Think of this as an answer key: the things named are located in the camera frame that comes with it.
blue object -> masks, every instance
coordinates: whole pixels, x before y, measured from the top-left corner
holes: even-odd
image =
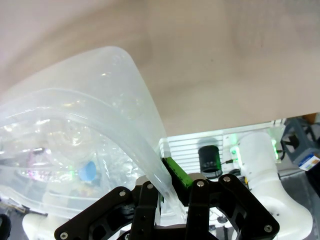
[[[93,161],[90,161],[83,168],[78,170],[78,175],[82,181],[90,182],[95,179],[97,168]]]

screw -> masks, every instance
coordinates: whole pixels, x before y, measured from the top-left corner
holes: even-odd
[[[66,232],[61,233],[61,234],[60,234],[60,238],[61,238],[62,240],[67,239],[67,238],[68,238],[68,233],[66,233]]]
[[[223,181],[225,181],[225,182],[230,182],[230,181],[231,181],[231,178],[228,177],[228,176],[225,176],[225,177],[223,178]]]
[[[265,226],[264,226],[264,230],[265,230],[267,233],[271,233],[271,232],[272,232],[272,226],[270,226],[270,225],[265,225]]]
[[[203,186],[205,185],[205,183],[204,183],[203,181],[198,181],[198,182],[196,183],[196,185],[197,185],[198,187],[203,187]]]
[[[123,197],[124,195],[126,195],[126,192],[125,192],[125,191],[121,191],[121,192],[119,193],[119,195],[120,195],[120,197]]]

